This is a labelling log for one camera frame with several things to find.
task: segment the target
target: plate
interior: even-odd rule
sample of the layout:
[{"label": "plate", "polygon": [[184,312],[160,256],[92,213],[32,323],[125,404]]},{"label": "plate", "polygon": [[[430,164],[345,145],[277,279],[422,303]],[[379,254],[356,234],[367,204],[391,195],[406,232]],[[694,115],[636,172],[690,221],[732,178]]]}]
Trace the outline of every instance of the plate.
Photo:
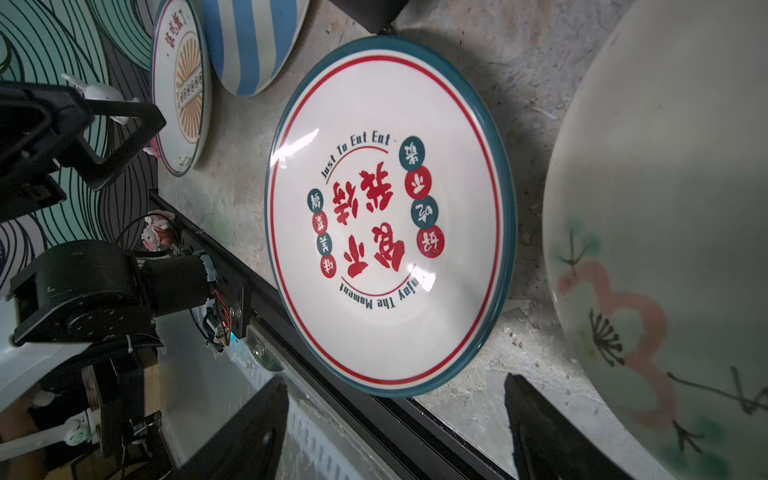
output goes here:
[{"label": "plate", "polygon": [[155,22],[152,102],[166,125],[152,148],[167,169],[184,175],[202,153],[210,123],[210,64],[200,22],[187,0],[167,0]]},{"label": "plate", "polygon": [[479,96],[417,44],[354,41],[291,97],[266,179],[286,310],[342,379],[428,392],[478,352],[515,254],[515,196]]},{"label": "plate", "polygon": [[768,8],[640,0],[554,146],[544,253],[563,330],[678,478],[765,478]]},{"label": "plate", "polygon": [[235,95],[266,88],[285,64],[310,0],[205,0],[205,37],[221,84]]}]

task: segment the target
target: stained surface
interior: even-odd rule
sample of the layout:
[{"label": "stained surface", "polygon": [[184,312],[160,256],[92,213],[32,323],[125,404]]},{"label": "stained surface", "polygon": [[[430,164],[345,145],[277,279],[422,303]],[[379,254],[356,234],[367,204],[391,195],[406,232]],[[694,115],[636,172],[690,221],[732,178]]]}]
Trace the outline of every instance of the stained surface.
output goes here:
[{"label": "stained surface", "polygon": [[[630,475],[670,478],[607,409],[569,352],[541,254],[542,195],[558,129],[582,76],[630,4],[411,0],[395,22],[400,36],[437,51],[475,87],[504,139],[515,179],[518,252],[504,312],[472,363],[419,397],[514,476],[503,401],[508,372],[524,375]],[[163,197],[272,284],[263,199],[278,120],[318,60],[366,35],[328,1],[313,2],[272,85],[253,98],[237,98],[217,83],[202,158],[182,178],[160,172]]]}]

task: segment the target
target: person's arm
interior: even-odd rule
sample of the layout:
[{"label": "person's arm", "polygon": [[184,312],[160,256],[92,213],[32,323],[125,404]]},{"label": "person's arm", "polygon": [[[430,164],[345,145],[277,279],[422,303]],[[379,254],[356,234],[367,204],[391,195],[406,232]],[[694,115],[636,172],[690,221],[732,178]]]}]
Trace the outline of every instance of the person's arm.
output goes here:
[{"label": "person's arm", "polygon": [[[0,440],[9,442],[38,431],[27,408],[35,399],[38,386],[33,387],[7,409],[0,412]],[[8,461],[9,480],[39,480],[45,477],[45,452],[29,452]]]}]

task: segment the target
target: sunburst pattern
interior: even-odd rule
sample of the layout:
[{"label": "sunburst pattern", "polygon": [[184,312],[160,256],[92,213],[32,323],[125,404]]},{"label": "sunburst pattern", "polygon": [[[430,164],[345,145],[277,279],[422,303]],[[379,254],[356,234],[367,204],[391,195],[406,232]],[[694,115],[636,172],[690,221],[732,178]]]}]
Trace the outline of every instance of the sunburst pattern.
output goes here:
[{"label": "sunburst pattern", "polygon": [[[178,99],[179,89],[190,76],[200,75],[202,82],[202,69],[200,69],[200,44],[196,35],[185,35],[179,54],[176,57],[176,98]],[[179,115],[179,126],[184,137],[190,143],[197,141],[197,135],[200,133],[200,116],[203,113],[203,88],[194,98],[189,100],[182,108],[177,103],[177,112]]]}]

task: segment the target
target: plate with red chinese characters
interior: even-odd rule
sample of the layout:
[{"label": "plate with red chinese characters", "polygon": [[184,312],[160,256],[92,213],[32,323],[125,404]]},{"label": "plate with red chinese characters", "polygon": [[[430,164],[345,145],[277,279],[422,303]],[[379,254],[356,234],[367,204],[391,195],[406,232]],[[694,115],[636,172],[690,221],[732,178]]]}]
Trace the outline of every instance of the plate with red chinese characters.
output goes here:
[{"label": "plate with red chinese characters", "polygon": [[406,40],[335,50],[296,89],[266,178],[266,230],[296,328],[337,375],[413,396],[488,337],[515,256],[515,195],[480,97]]},{"label": "plate with red chinese characters", "polygon": [[205,37],[188,0],[167,0],[158,10],[151,75],[152,102],[167,123],[145,151],[180,177],[202,153],[212,96]]}]

